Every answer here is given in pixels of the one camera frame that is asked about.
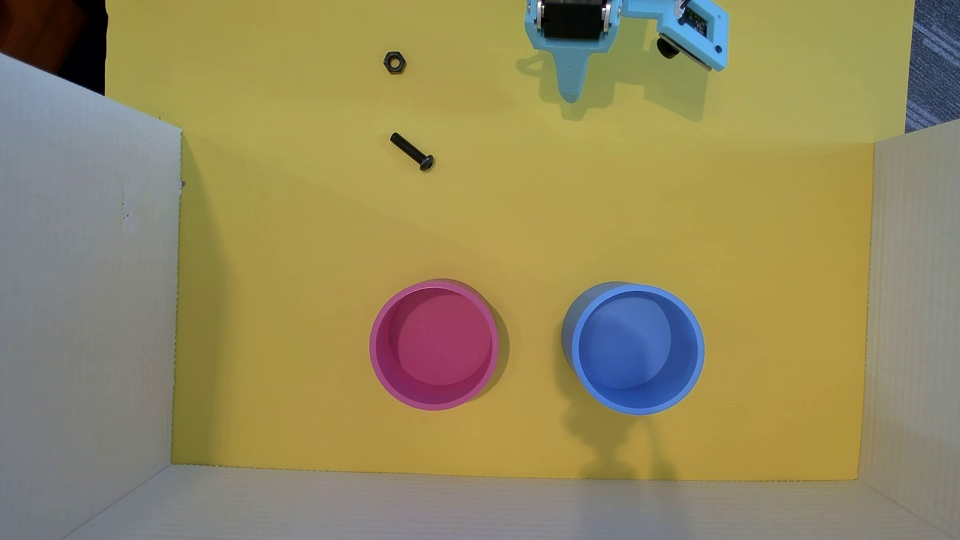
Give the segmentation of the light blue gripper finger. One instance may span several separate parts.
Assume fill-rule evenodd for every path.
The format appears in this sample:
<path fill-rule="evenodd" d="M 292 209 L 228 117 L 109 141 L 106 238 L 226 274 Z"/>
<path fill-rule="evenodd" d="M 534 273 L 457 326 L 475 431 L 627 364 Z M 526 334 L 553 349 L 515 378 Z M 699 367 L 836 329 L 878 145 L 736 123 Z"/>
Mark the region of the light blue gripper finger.
<path fill-rule="evenodd" d="M 551 50 L 556 66 L 558 92 L 569 104 L 576 103 L 583 93 L 591 50 Z"/>

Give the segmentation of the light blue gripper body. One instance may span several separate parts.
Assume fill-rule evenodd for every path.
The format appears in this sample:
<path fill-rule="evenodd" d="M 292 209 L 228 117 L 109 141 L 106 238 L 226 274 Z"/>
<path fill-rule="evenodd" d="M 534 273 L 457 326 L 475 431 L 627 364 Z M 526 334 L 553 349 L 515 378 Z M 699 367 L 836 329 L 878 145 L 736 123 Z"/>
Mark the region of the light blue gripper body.
<path fill-rule="evenodd" d="M 606 53 L 618 36 L 622 1 L 528 1 L 524 30 L 535 50 Z"/>

